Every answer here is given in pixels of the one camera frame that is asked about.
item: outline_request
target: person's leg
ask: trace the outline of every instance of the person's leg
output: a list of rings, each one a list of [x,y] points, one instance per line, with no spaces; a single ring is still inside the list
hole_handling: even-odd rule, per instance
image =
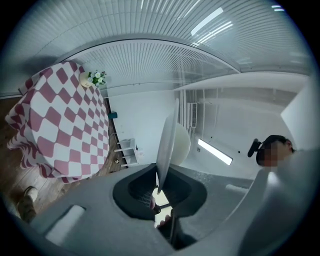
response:
[[[30,186],[24,191],[24,196],[19,200],[16,209],[23,221],[30,223],[36,216],[34,202],[38,196],[38,190]]]

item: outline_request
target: corrugated panel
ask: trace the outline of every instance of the corrugated panel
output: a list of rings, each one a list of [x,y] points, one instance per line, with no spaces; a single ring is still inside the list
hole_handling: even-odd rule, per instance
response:
[[[109,43],[70,59],[88,71],[105,71],[112,78],[110,87],[152,82],[192,83],[235,73],[213,57],[158,40]]]
[[[22,69],[22,78],[68,53],[139,38],[195,46],[244,72],[308,74],[307,51],[286,13],[271,5],[266,0],[41,0],[19,24],[2,65],[7,73]],[[191,34],[220,7],[222,14]],[[227,22],[232,26],[193,44]]]

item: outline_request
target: pants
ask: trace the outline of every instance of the pants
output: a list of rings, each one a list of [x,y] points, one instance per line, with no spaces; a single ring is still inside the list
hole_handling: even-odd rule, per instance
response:
[[[29,195],[25,195],[19,200],[16,209],[20,214],[21,219],[27,223],[30,223],[37,215],[34,208],[34,202]]]

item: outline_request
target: table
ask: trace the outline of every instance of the table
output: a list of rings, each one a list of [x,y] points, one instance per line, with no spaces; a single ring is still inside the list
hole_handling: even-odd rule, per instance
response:
[[[71,183],[98,172],[109,152],[108,115],[99,89],[84,88],[82,66],[64,61],[33,75],[19,88],[21,100],[5,117],[17,134],[21,168],[39,166],[45,178]]]

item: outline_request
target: round table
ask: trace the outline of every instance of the round table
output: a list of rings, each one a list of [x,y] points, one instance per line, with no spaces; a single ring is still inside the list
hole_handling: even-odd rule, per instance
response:
[[[64,183],[98,172],[109,150],[108,115],[99,89],[79,84],[82,66],[64,61],[19,88],[21,100],[5,117],[17,130],[9,149],[21,149],[21,167],[40,167]]]

